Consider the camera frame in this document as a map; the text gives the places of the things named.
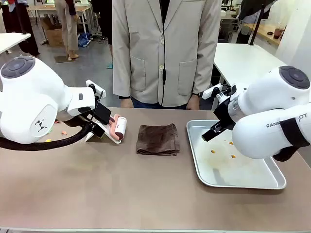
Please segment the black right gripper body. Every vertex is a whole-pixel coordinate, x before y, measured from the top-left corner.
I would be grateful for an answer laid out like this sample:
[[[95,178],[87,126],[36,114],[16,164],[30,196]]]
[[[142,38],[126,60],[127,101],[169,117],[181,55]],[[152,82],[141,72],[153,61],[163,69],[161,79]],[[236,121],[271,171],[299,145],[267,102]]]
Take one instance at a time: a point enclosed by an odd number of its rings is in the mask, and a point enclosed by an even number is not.
[[[238,97],[231,98],[230,96],[217,96],[219,104],[214,110],[214,115],[218,120],[223,121],[225,129],[233,129],[236,124],[236,111],[239,108]]]

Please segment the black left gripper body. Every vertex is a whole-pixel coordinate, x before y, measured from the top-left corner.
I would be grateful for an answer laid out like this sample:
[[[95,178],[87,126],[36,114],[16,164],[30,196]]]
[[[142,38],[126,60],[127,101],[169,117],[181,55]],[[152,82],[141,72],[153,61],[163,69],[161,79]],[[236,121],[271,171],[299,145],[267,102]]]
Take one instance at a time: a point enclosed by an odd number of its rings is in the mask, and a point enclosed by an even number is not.
[[[88,130],[92,131],[96,124],[88,116],[89,114],[78,115],[78,123],[81,128],[88,127]]]

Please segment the person's left hand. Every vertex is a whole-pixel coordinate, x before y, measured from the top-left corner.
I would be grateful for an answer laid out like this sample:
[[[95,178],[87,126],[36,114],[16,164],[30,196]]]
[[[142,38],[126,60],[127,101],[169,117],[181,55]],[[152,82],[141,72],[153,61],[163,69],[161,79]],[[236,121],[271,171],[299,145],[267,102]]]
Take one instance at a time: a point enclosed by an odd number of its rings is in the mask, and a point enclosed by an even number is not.
[[[187,110],[200,110],[200,99],[197,95],[192,95],[186,106]]]

